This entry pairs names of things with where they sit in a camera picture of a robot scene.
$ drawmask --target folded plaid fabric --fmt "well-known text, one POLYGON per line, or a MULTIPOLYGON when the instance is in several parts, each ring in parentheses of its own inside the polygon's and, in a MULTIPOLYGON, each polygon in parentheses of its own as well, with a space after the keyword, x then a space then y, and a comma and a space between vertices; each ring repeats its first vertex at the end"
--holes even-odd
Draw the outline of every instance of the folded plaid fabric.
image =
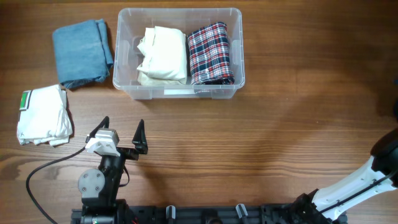
POLYGON ((216 22, 188 35, 192 85, 232 85, 226 24, 216 22))

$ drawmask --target wood grain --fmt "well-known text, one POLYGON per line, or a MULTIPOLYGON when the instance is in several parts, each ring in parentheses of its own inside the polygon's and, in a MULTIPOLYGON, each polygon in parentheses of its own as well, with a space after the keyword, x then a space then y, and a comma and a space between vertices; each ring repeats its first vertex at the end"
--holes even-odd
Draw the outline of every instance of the wood grain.
MULTIPOLYGON (((104 116, 122 146, 141 118, 149 153, 127 162, 130 205, 287 203, 361 166, 396 127, 398 3, 394 1, 148 1, 0 5, 0 223, 47 223, 25 190, 29 172, 84 145, 104 116), (246 84, 231 100, 134 101, 109 77, 68 91, 69 144, 20 146, 21 93, 58 82, 52 32, 103 18, 115 46, 125 7, 236 7, 243 14, 246 84)), ((31 189, 58 222, 81 207, 82 153, 37 173, 31 189)), ((348 211, 350 223, 395 223, 398 192, 348 211)))

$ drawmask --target folded white shirt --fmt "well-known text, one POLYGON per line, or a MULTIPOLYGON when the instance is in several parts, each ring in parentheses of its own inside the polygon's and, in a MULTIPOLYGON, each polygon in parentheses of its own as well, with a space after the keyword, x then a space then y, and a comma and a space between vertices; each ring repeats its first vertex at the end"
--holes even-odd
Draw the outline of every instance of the folded white shirt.
POLYGON ((187 82, 185 34, 178 29, 146 28, 137 48, 144 55, 137 67, 141 85, 184 85, 187 82))
POLYGON ((19 143, 48 141, 51 146, 68 143, 73 131, 66 110, 66 91, 60 85, 39 88, 32 90, 26 100, 27 109, 20 111, 17 125, 19 143))

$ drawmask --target black cable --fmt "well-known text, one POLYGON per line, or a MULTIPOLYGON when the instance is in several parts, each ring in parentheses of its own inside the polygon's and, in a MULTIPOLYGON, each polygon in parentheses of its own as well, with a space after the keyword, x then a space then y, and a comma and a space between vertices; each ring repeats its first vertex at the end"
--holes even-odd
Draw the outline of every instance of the black cable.
POLYGON ((126 166, 124 166, 123 169, 124 169, 124 171, 125 171, 126 174, 127 174, 127 183, 121 184, 121 185, 119 185, 119 187, 125 187, 125 186, 127 186, 127 184, 129 184, 129 182, 130 182, 130 175, 129 175, 129 172, 127 171, 126 166))
POLYGON ((73 154, 70 155, 70 156, 67 156, 67 157, 64 157, 64 158, 61 158, 61 159, 57 159, 57 160, 54 160, 54 161, 52 161, 52 162, 48 162, 48 163, 46 163, 46 164, 44 164, 44 165, 41 165, 41 166, 39 166, 38 168, 34 169, 34 170, 27 176, 27 178, 26 178, 26 190, 27 190, 27 193, 29 194, 29 196, 30 196, 30 198, 32 199, 33 203, 35 203, 36 207, 37 207, 37 208, 42 212, 42 214, 43 214, 48 220, 50 220, 50 222, 52 222, 53 224, 57 224, 57 222, 56 222, 54 219, 52 219, 52 218, 44 211, 44 209, 39 205, 39 203, 36 201, 35 197, 33 196, 32 192, 30 191, 30 187, 29 187, 30 178, 33 176, 33 174, 35 174, 37 171, 43 169, 44 167, 48 167, 49 165, 56 164, 56 163, 58 163, 58 162, 62 162, 62 161, 65 161, 65 160, 67 160, 67 159, 70 159, 70 158, 72 158, 73 156, 76 156, 76 155, 78 155, 79 153, 83 152, 84 150, 85 150, 85 147, 83 147, 82 149, 80 149, 79 151, 73 153, 73 154))
POLYGON ((394 172, 391 172, 389 175, 387 175, 387 176, 385 176, 385 177, 373 182, 371 185, 369 185, 366 188, 360 190, 359 192, 356 192, 355 194, 349 196, 348 198, 346 198, 346 199, 344 199, 344 200, 342 200, 340 202, 337 202, 336 204, 334 204, 332 206, 329 206, 329 207, 323 209, 322 211, 320 211, 320 213, 327 212, 327 211, 331 210, 332 208, 338 207, 338 206, 348 202, 349 200, 351 200, 351 199, 353 199, 353 198, 355 198, 355 197, 367 192, 368 190, 372 189, 373 187, 379 185, 381 182, 383 182, 383 181, 385 181, 387 179, 390 179, 392 176, 396 175, 397 172, 398 172, 398 170, 395 170, 394 172))

